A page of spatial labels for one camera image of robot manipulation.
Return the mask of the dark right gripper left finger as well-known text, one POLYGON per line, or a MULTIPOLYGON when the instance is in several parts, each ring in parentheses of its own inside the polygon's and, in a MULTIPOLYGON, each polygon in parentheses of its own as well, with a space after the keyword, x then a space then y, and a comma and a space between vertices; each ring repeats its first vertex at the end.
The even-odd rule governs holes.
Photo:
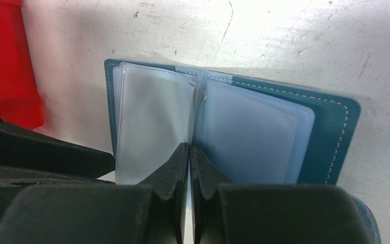
POLYGON ((182 243, 189 146, 137 185, 32 186, 0 221, 0 243, 182 243))

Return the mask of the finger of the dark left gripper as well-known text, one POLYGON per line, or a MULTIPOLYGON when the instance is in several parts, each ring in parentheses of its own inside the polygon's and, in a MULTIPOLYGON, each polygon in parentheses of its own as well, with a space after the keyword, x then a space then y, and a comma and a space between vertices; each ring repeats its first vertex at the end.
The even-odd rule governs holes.
POLYGON ((30 186, 108 184, 109 181, 0 165, 0 221, 13 198, 30 186))
POLYGON ((115 169, 104 151, 61 141, 0 118, 0 166, 98 178, 115 169))

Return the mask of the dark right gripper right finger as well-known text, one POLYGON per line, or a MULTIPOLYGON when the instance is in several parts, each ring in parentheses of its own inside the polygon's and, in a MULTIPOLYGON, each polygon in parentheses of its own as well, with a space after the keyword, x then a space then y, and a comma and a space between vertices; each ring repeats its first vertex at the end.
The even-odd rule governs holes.
POLYGON ((373 243, 356 200, 328 185, 230 180, 190 149, 195 243, 373 243))

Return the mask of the blue leather card holder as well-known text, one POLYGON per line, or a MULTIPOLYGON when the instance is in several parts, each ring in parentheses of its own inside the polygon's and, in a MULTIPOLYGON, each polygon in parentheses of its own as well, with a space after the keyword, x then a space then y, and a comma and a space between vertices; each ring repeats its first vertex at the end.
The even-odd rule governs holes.
MULTIPOLYGON (((356 100, 182 66, 107 59, 104 67, 116 183, 140 183, 187 143, 193 242, 194 145, 235 183, 336 187, 361 112, 356 100)), ((351 196, 381 243, 373 213, 351 196)))

